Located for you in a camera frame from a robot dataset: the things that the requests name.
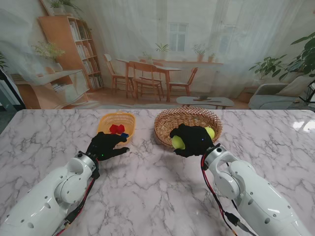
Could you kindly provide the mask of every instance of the tennis ball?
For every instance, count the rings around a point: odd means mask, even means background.
[[[185,149],[185,144],[183,140],[181,139],[181,137],[176,135],[172,138],[172,146],[175,149]]]
[[[215,131],[210,127],[205,127],[205,129],[207,130],[207,133],[209,134],[211,140],[213,140],[213,138],[215,137]]]

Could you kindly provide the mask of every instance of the wooden bookshelf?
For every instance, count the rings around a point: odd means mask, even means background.
[[[64,70],[82,69],[89,89],[97,90],[93,89],[89,75],[101,76],[101,73],[92,35],[86,23],[69,16],[43,16],[38,19],[47,40],[65,51],[57,58],[57,62]]]

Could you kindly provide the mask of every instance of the blue block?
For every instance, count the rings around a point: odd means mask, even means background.
[[[123,137],[125,137],[125,138],[128,138],[128,137],[129,137],[129,135],[126,134],[126,133],[122,133],[120,136],[123,136]]]

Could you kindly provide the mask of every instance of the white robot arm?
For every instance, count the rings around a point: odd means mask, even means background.
[[[32,188],[6,216],[1,236],[58,235],[71,205],[82,199],[95,162],[79,153]]]
[[[218,167],[230,163],[224,170]],[[253,166],[216,146],[204,165],[214,176],[220,193],[234,200],[238,212],[259,236],[311,236],[289,202]]]

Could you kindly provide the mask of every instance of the white marble surface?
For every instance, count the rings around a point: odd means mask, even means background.
[[[83,213],[64,236],[232,235],[206,190],[199,157],[184,159],[157,145],[155,116],[136,115],[130,152],[105,161]],[[25,110],[0,136],[0,216],[51,170],[85,151],[100,118],[113,110]],[[310,111],[214,110],[219,141],[253,164],[315,232],[315,116]],[[229,201],[222,200],[228,211]],[[237,230],[239,235],[248,235]]]

